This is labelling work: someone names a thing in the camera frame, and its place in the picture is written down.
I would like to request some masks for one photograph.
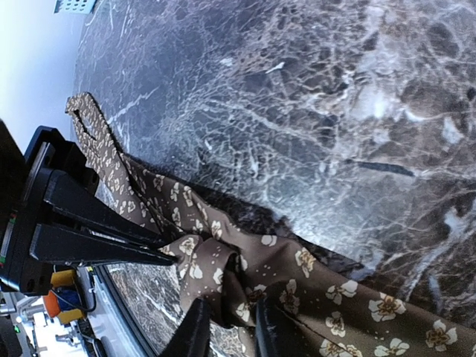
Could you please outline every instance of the wire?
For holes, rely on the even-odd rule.
[[[60,299],[63,303],[67,303],[69,306],[74,307],[75,309],[81,310],[84,313],[89,313],[93,312],[96,307],[97,307],[97,301],[96,301],[96,294],[93,292],[92,298],[93,298],[93,304],[92,307],[87,309],[84,306],[79,306],[75,303],[72,303],[70,301],[67,301],[63,296],[59,294],[59,292],[56,289],[51,289],[51,292],[53,293],[54,296],[56,296],[58,299]]]

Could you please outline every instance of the floral fabric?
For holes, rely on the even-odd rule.
[[[474,330],[348,280],[294,240],[241,231],[187,185],[124,155],[90,94],[70,98],[67,113],[115,210],[170,237],[161,250],[178,258],[183,309],[204,298],[215,323],[246,327],[247,356],[254,356],[246,335],[255,326],[256,302],[269,296],[295,322],[310,356],[476,357]]]

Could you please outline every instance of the gray marble tabletop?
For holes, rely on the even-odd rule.
[[[125,151],[239,225],[285,226],[469,327],[475,87],[475,0],[101,0],[75,83]],[[182,316],[173,268],[112,271],[160,350]],[[230,338],[214,348],[239,356]]]

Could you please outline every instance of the white wall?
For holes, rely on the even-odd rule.
[[[39,125],[70,137],[72,95],[84,15],[54,14],[56,0],[0,0],[0,118],[24,152]]]

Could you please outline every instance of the cable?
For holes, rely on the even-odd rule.
[[[69,306],[74,307],[75,309],[81,310],[84,313],[90,313],[93,312],[96,309],[97,306],[97,301],[96,301],[96,294],[93,292],[92,297],[93,297],[93,304],[92,307],[87,309],[84,306],[79,306],[75,303],[72,303],[70,301],[67,301],[63,296],[59,294],[59,292],[56,289],[51,289],[51,292],[53,293],[54,296],[56,296],[58,299],[60,299],[63,303],[67,303]]]

